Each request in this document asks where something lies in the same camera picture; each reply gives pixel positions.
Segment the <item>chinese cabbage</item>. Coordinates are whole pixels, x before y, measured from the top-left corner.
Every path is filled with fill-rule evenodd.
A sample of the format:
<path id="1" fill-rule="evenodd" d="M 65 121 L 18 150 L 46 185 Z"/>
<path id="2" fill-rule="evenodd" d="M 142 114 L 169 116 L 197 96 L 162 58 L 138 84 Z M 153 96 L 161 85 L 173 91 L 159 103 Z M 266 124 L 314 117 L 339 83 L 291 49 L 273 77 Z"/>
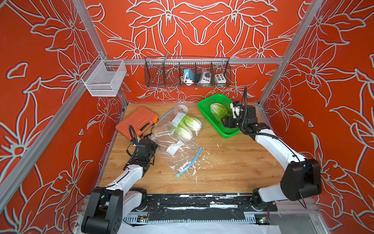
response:
<path id="1" fill-rule="evenodd" d="M 213 103 L 210 105 L 210 111 L 218 122 L 222 122 L 221 119 L 225 117 L 231 117 L 232 111 L 227 109 L 220 103 Z"/>

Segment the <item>clear zip-top bag blue seal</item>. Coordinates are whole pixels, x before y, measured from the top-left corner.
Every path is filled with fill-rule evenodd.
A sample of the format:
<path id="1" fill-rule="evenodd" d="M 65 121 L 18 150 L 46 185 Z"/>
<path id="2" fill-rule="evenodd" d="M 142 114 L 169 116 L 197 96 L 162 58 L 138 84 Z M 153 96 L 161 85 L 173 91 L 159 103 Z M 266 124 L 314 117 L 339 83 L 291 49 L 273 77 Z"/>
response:
<path id="1" fill-rule="evenodd" d="M 174 126 L 169 122 L 157 126 L 151 140 L 158 144 L 157 155 L 166 161 L 175 178 L 193 167 L 203 153 L 203 147 L 193 141 L 193 133 L 185 125 Z"/>

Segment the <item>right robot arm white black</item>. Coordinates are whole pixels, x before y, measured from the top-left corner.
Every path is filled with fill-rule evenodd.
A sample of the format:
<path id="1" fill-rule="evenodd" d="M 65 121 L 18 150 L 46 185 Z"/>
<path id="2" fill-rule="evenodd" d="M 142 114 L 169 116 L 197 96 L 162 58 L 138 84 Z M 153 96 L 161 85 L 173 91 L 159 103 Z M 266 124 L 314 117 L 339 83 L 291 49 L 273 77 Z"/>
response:
<path id="1" fill-rule="evenodd" d="M 284 174 L 279 183 L 253 190 L 251 206 L 263 210 L 274 201 L 299 201 L 320 195 L 321 166 L 316 159 L 309 159 L 284 143 L 271 128 L 258 122 L 256 108 L 247 103 L 247 96 L 241 101 L 234 101 L 231 114 L 221 118 L 226 128 L 237 128 L 244 135 L 262 145 L 282 166 Z"/>

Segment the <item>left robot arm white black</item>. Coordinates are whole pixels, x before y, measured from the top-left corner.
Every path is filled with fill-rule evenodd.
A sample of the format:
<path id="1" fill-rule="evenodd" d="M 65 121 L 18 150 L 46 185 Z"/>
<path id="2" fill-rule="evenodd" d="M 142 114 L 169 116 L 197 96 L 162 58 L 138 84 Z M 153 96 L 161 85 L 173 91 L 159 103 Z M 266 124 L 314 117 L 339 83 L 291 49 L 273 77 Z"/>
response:
<path id="1" fill-rule="evenodd" d="M 148 138 L 139 139 L 132 125 L 129 133 L 135 150 L 129 153 L 130 159 L 117 179 L 91 191 L 81 224 L 84 234 L 116 234 L 127 214 L 148 206 L 147 190 L 134 185 L 154 165 L 158 144 Z"/>

